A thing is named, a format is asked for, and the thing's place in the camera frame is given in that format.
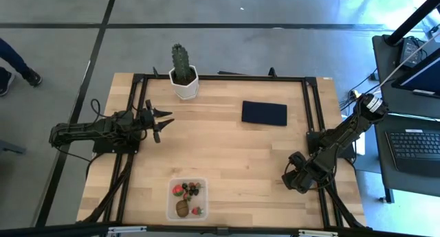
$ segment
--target concrete floor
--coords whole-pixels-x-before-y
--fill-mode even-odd
[[[0,24],[100,23],[107,2],[0,0]],[[413,10],[409,0],[116,0],[110,23],[383,24],[393,29]],[[1,229],[33,224],[56,154],[47,142],[50,128],[70,116],[97,33],[96,29],[0,28],[0,37],[44,77],[38,89],[17,80],[10,94],[0,99],[0,139],[28,150],[22,157],[12,153],[0,156]],[[201,74],[224,70],[265,75],[275,67],[281,76],[333,77],[342,99],[374,70],[371,37],[383,33],[388,31],[107,30],[79,121],[94,118],[90,99],[97,98],[105,105],[114,73],[150,73],[152,66],[166,73],[171,68],[171,46],[176,42],[188,49],[191,63]],[[423,32],[411,34],[424,37]],[[2,60],[0,66],[8,67]],[[374,83],[366,82],[359,90],[371,85]],[[70,152],[90,158],[91,143],[73,144]],[[75,221],[85,166],[81,160],[68,158],[49,225]],[[380,174],[358,172],[357,179],[368,226],[429,236],[440,232],[435,224],[440,199],[396,192],[396,204],[385,205],[376,200],[384,195]]]

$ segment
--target clear plastic tray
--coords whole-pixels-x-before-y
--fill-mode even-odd
[[[176,212],[176,204],[183,200],[182,196],[174,196],[173,188],[182,183],[200,183],[201,188],[197,196],[192,196],[191,201],[188,202],[190,213],[186,217],[180,217]],[[194,215],[191,213],[194,207],[200,207],[203,211],[201,215]],[[170,180],[168,186],[168,205],[166,206],[166,218],[168,221],[204,221],[208,217],[208,182],[203,178],[174,178]]]

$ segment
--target black towel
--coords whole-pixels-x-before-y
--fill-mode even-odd
[[[286,126],[287,106],[284,104],[243,101],[241,121]]]

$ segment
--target wooden table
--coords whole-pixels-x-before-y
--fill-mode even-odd
[[[115,74],[105,115],[127,107],[133,74]],[[341,122],[331,78],[317,78],[324,122],[333,128]],[[136,91],[138,101],[140,86]],[[313,121],[318,126],[311,97]],[[295,151],[307,154],[308,131],[302,87],[299,82],[201,80],[199,95],[181,101],[167,80],[148,80],[146,99],[161,111],[172,111],[175,121],[156,144],[151,132],[134,158],[123,223],[142,225],[198,225],[229,227],[320,228],[318,193],[300,194],[281,181]],[[243,100],[286,104],[287,127],[241,122]],[[95,160],[89,171],[78,220],[91,214],[109,189],[115,154]],[[202,222],[166,219],[168,182],[173,177],[204,177],[209,183],[209,215]],[[353,168],[338,160],[338,194],[359,222],[365,224]],[[111,219],[116,217],[118,195]],[[327,207],[335,224],[331,199]]]

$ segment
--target monitor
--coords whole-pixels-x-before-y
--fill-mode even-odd
[[[417,94],[440,97],[440,48],[398,77],[392,86]]]

